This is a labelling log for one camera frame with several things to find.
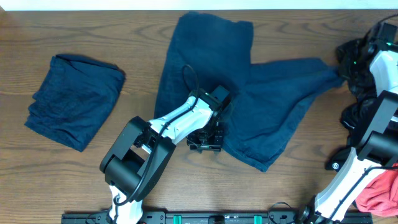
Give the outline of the navy blue denim shorts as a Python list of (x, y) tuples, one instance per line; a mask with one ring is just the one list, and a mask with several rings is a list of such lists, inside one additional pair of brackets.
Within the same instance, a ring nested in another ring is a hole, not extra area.
[(233, 97), (223, 149), (260, 171), (283, 153), (305, 113), (339, 87), (336, 69), (319, 58), (253, 64), (252, 23), (189, 12), (174, 30), (160, 78), (154, 116), (181, 106), (195, 88), (223, 86)]

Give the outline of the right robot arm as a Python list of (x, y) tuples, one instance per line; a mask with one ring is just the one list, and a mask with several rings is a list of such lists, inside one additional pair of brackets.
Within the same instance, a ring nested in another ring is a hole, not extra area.
[(382, 19), (361, 39), (336, 50), (339, 76), (357, 102), (344, 110), (349, 129), (346, 160), (337, 175), (295, 217), (295, 223), (372, 223), (370, 213), (350, 205), (382, 173), (397, 167), (397, 26)]

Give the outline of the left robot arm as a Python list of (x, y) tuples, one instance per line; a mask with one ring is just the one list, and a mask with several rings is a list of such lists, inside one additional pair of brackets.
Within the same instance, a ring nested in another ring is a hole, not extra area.
[(222, 86), (211, 93), (197, 88), (167, 115), (149, 121), (132, 118), (99, 166), (113, 200), (105, 222), (138, 223), (143, 199), (158, 183), (180, 141), (186, 140), (196, 152), (220, 152), (221, 115), (230, 103), (231, 94)]

